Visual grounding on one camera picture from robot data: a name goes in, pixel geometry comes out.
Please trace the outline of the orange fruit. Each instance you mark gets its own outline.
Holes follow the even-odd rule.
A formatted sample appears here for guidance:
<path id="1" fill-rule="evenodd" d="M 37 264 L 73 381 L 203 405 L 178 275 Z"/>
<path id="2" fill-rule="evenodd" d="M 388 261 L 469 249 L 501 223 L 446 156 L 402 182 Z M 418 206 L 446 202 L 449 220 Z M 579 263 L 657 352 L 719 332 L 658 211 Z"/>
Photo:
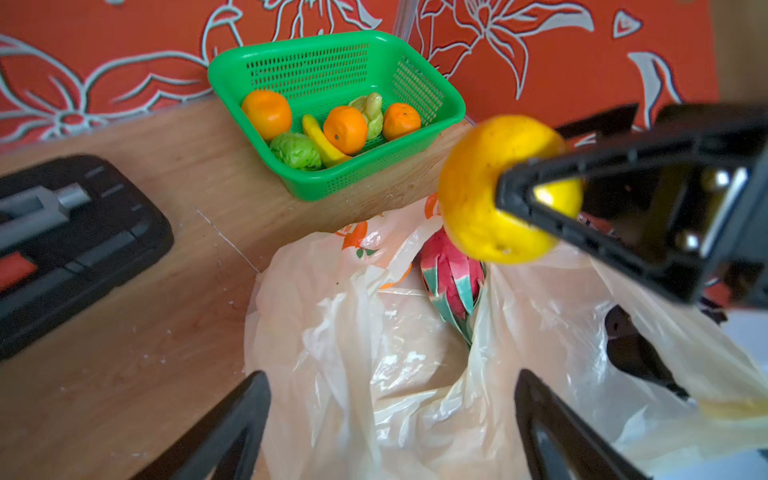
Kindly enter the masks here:
<path id="1" fill-rule="evenodd" d="M 382 134 L 387 141 L 393 141 L 421 126 L 421 117 L 415 108 L 405 103 L 393 103 L 384 114 Z"/>
<path id="2" fill-rule="evenodd" d="M 363 115 L 350 106 L 338 106 L 327 116 L 323 133 L 346 155 L 355 155 L 366 143 L 368 127 Z"/>
<path id="3" fill-rule="evenodd" d="M 289 102 L 281 94 L 268 90 L 255 90 L 241 103 L 241 109 L 267 143 L 292 127 L 292 111 Z"/>

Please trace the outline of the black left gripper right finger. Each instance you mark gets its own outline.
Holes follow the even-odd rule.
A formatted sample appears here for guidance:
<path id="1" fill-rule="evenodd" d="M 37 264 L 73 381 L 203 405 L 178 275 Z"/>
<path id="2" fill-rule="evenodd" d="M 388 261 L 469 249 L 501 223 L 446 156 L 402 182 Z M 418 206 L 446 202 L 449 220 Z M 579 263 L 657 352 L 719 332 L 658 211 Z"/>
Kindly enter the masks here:
<path id="1" fill-rule="evenodd" d="M 520 371 L 514 400 L 533 479 L 647 479 L 532 371 Z"/>

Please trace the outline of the red dragon fruit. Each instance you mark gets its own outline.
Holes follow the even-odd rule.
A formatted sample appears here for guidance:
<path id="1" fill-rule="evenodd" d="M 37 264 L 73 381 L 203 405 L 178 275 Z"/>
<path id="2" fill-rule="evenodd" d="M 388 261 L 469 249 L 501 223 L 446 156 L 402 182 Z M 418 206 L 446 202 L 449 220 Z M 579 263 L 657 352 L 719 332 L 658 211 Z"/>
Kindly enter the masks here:
<path id="1" fill-rule="evenodd" d="M 471 319 L 486 278 L 484 264 L 462 253 L 444 228 L 424 243 L 417 260 L 430 303 L 470 347 Z"/>

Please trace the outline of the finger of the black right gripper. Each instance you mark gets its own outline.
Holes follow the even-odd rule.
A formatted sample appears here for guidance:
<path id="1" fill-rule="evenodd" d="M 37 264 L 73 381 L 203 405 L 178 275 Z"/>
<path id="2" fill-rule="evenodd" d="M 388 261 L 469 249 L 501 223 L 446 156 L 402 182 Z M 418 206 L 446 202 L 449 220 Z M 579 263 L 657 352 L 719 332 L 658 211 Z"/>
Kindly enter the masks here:
<path id="1" fill-rule="evenodd" d="M 561 180 L 585 182 L 587 212 L 615 236 L 535 197 Z M 713 278 L 734 303 L 767 299 L 763 104 L 666 105 L 646 131 L 508 169 L 495 203 L 671 301 L 695 301 Z"/>
<path id="2" fill-rule="evenodd" d="M 589 117 L 566 123 L 555 131 L 574 147 L 596 144 L 602 138 L 632 131 L 639 105 L 630 103 L 598 112 Z"/>

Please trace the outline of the yellow banana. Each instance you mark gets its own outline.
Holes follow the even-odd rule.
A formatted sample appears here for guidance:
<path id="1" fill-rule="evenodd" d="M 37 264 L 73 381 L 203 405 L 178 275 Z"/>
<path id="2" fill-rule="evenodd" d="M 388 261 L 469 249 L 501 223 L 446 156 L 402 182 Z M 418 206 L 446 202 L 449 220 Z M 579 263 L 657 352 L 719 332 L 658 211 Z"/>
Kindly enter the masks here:
<path id="1" fill-rule="evenodd" d="M 321 157 L 322 165 L 325 168 L 332 168 L 346 161 L 351 157 L 341 152 L 330 143 L 324 135 L 318 121 L 311 115 L 305 114 L 301 120 L 303 133 L 313 142 Z"/>

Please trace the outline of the black plastic tool case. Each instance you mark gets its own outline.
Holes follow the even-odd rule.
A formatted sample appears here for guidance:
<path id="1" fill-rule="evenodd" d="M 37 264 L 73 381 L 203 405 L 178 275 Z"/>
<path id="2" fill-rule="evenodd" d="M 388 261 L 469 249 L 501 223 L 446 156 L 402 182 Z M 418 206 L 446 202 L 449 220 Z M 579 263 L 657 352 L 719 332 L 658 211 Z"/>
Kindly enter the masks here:
<path id="1" fill-rule="evenodd" d="M 166 216 L 107 160 L 77 154 L 1 177 L 1 199 L 43 186 L 78 183 L 91 201 L 70 221 L 6 250 L 38 270 L 1 292 L 1 357 L 9 359 L 100 300 L 168 253 L 174 243 Z"/>

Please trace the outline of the green apple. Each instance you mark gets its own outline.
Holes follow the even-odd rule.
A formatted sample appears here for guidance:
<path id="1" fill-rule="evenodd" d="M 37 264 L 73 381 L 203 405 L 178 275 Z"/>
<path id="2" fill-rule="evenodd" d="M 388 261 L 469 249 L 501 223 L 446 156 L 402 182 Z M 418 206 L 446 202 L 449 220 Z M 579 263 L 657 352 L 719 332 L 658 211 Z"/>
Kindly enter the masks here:
<path id="1" fill-rule="evenodd" d="M 373 92 L 358 97 L 350 102 L 349 106 L 358 110 L 366 120 L 368 127 L 366 135 L 367 141 L 371 141 L 381 134 L 384 115 L 382 111 L 383 98 L 380 94 Z"/>

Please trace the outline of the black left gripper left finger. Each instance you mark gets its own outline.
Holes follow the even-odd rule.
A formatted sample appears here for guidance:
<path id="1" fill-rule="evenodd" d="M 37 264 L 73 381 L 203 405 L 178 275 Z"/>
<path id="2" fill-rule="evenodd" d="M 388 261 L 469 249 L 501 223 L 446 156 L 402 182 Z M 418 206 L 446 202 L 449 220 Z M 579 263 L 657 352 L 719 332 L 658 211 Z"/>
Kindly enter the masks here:
<path id="1" fill-rule="evenodd" d="M 256 371 L 202 417 L 135 479 L 250 479 L 269 408 L 267 375 Z"/>

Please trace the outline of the silver metal tap wrench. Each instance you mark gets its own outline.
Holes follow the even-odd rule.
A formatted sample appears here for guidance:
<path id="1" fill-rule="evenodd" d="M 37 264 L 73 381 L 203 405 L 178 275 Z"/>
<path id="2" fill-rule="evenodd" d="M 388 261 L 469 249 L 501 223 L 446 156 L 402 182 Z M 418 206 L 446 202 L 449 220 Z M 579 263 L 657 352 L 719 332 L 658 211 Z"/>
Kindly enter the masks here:
<path id="1" fill-rule="evenodd" d="M 36 186 L 1 199 L 1 249 L 6 250 L 70 221 L 73 210 L 91 201 L 78 183 L 58 190 Z"/>

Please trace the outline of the red handled screwdriver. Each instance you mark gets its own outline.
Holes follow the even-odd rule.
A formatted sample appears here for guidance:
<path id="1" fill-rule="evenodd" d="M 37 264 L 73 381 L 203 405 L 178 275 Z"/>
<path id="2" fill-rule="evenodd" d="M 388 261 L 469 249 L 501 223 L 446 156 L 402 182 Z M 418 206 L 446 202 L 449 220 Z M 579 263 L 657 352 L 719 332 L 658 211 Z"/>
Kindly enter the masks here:
<path id="1" fill-rule="evenodd" d="M 29 276 L 36 273 L 37 264 L 16 251 L 0 260 L 0 291 L 13 288 Z"/>

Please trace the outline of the yellow lemon fruit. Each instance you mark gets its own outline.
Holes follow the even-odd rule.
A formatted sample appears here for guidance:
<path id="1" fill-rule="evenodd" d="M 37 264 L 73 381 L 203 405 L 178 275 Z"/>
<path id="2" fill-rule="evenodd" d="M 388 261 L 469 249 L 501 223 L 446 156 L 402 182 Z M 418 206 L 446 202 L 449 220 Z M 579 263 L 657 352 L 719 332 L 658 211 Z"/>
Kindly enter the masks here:
<path id="1" fill-rule="evenodd" d="M 566 153 L 553 128 L 524 115 L 500 115 L 477 124 L 443 165 L 438 202 L 444 229 L 468 257 L 498 264 L 535 261 L 559 240 L 496 208 L 501 175 L 526 160 Z"/>

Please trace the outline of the orange printed plastic bag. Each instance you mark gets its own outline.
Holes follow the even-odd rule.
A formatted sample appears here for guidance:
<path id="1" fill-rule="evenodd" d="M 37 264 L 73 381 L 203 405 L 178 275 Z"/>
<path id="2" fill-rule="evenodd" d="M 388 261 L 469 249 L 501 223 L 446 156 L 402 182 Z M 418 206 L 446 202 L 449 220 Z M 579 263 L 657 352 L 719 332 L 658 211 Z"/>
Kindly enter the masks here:
<path id="1" fill-rule="evenodd" d="M 519 372 L 647 474 L 767 444 L 765 370 L 698 309 L 569 245 L 487 267 L 466 342 L 414 265 L 433 198 L 282 247 L 246 320 L 274 479 L 524 479 Z"/>

